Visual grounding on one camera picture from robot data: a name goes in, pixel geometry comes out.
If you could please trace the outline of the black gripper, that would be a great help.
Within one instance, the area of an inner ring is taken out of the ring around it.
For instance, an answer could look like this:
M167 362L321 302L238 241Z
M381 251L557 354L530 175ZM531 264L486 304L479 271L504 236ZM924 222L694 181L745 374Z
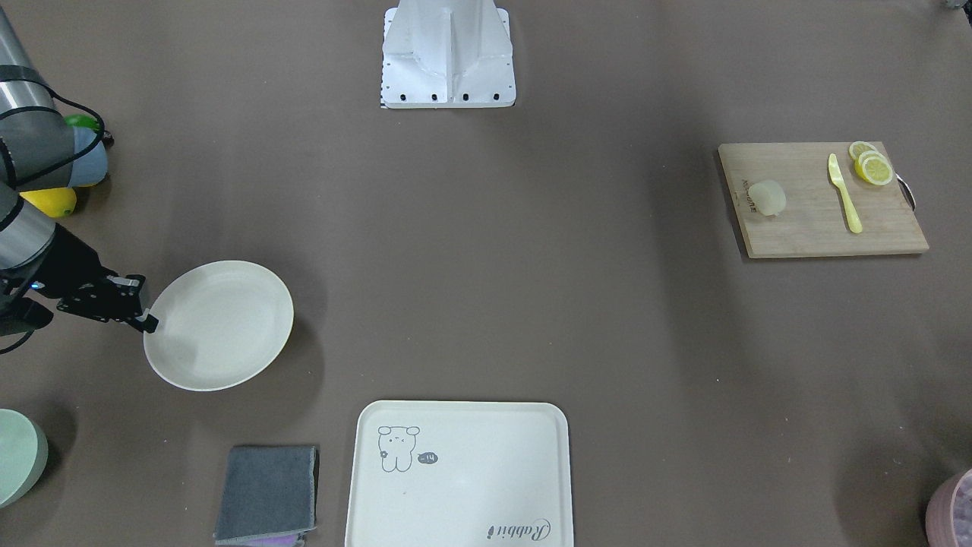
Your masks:
M101 263L93 247L62 225L52 226L51 235L27 260L27 270L35 290L57 301L59 311L125 323L143 334L159 328L159 319L141 307L147 302L147 278L119 276Z

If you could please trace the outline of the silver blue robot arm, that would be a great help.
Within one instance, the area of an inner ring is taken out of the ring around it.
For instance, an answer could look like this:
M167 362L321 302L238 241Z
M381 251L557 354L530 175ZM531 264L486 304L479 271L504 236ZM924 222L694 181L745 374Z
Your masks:
M73 189L107 173L100 115L96 128L73 127L63 103L35 69L9 17L1 17L1 270L2 333L30 334L52 313L29 291L55 300L59 311L115 321L152 333L146 280L104 267L96 251L27 201L28 191Z

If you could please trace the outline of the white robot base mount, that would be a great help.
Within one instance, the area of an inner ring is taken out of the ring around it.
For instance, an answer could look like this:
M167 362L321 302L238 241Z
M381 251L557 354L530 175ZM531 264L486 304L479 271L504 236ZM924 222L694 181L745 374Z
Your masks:
M510 14L493 1L400 1L385 11L380 105L486 109L516 103Z

